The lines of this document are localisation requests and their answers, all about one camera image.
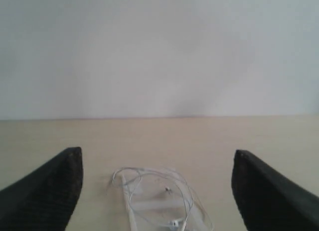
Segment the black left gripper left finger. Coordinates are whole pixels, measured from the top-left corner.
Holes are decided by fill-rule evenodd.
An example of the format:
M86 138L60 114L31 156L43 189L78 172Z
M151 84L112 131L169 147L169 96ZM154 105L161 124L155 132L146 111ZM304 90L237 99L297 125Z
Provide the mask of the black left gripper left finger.
M0 229L64 231L82 186L82 149L67 148L1 190Z

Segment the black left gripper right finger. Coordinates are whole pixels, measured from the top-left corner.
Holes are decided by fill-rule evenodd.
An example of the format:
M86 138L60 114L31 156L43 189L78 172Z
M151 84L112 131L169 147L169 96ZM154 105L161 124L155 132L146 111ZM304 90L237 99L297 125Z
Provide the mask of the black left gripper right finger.
M234 200L249 231L317 231L319 198L247 150L237 150Z

